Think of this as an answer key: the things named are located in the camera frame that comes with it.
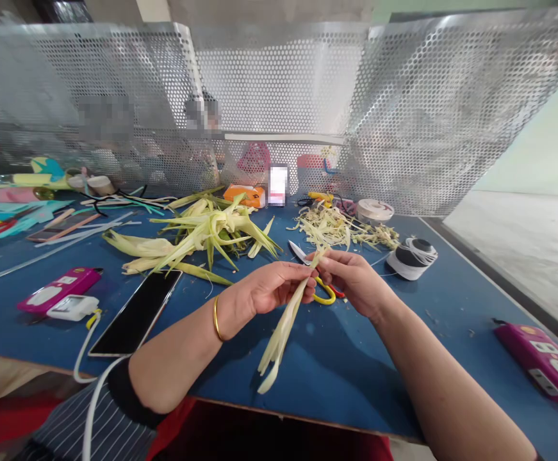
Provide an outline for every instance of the woman's right hand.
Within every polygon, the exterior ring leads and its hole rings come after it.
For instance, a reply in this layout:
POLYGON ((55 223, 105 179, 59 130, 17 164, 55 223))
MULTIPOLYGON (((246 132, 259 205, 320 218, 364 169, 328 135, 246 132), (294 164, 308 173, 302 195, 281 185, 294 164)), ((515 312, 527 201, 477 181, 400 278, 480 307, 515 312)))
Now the woman's right hand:
POLYGON ((324 284, 333 284, 345 293, 356 310, 375 318, 391 306, 398 296, 360 255, 329 250, 317 266, 324 284))

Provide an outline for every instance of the hand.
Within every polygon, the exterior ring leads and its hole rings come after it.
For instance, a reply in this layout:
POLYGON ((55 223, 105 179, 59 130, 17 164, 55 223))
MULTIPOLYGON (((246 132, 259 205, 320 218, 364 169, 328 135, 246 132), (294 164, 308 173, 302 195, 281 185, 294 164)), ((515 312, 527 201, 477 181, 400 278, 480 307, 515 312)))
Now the hand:
POLYGON ((321 258, 317 269, 324 284, 334 284, 343 291, 356 310, 367 318, 398 299, 388 284, 360 255, 330 250, 321 258))
POLYGON ((218 299, 217 315, 224 321, 226 339, 232 338, 255 314, 266 314, 289 302, 300 282, 308 277, 302 302, 313 301, 316 270, 303 264, 277 261, 253 271, 238 283, 228 287, 218 299))

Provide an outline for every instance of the striped sleeve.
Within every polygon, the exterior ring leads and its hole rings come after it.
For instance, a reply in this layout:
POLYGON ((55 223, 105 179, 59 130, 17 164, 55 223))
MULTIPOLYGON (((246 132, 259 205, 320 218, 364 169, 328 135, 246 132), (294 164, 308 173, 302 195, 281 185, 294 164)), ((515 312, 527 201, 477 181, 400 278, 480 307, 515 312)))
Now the striped sleeve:
MULTIPOLYGON (((155 428, 165 417, 142 406, 129 381, 128 362, 124 360, 115 367, 101 387, 93 420, 93 461, 144 460, 155 428)), ((80 461, 94 390, 93 383, 58 405, 14 459, 80 461)))

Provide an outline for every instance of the charging cable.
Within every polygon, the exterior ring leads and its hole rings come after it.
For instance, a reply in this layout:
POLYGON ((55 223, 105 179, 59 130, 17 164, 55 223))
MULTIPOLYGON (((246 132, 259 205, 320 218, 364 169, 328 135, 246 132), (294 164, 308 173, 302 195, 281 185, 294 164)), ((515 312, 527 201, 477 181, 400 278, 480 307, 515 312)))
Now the charging cable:
POLYGON ((86 335, 85 342, 82 344, 82 348, 80 349, 80 352, 78 352, 76 365, 74 365, 74 379, 76 380, 77 383, 88 384, 97 379, 97 378, 81 378, 80 362, 82 362, 82 356, 85 354, 86 347, 88 346, 88 342, 91 340, 91 337, 93 336, 93 332, 95 331, 95 328, 97 328, 100 319, 101 319, 101 309, 96 309, 94 311, 93 316, 86 323, 86 329, 88 330, 88 334, 86 335))
POLYGON ((88 406, 88 412, 86 413, 86 422, 85 422, 85 434, 82 440, 82 461, 90 461, 91 460, 91 441, 93 439, 93 420, 95 419, 95 407, 97 406, 97 400, 99 399, 99 393, 101 392, 101 387, 104 385, 104 381, 106 377, 110 373, 110 371, 122 360, 129 357, 129 355, 125 355, 124 357, 119 357, 117 360, 112 362, 106 371, 101 374, 99 378, 81 378, 79 374, 80 369, 80 362, 82 361, 82 357, 85 354, 86 347, 88 346, 88 342, 90 341, 91 337, 93 336, 93 332, 97 328, 99 324, 99 320, 101 319, 101 309, 96 309, 94 311, 94 315, 87 321, 86 328, 88 329, 88 334, 86 335, 85 342, 82 344, 80 348, 80 352, 78 353, 78 357, 76 359, 76 365, 74 366, 74 379, 76 382, 80 384, 88 384, 97 380, 97 385, 95 386, 95 390, 93 391, 93 396, 91 397, 91 402, 88 406))

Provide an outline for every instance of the woman's left hand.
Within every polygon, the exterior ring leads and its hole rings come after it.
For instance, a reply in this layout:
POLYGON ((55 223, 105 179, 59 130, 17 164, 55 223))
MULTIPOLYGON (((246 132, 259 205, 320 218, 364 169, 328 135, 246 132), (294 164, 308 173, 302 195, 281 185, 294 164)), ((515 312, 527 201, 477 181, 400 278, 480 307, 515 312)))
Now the woman's left hand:
MULTIPOLYGON (((260 267, 238 283, 228 287, 219 296, 218 304, 223 305, 224 309, 229 306, 233 315, 249 321, 255 314, 266 314, 289 302, 300 282, 307 277, 302 302, 313 301, 317 276, 316 270, 303 264, 277 261, 260 267)), ((235 334, 236 332, 226 331, 226 339, 235 334)))

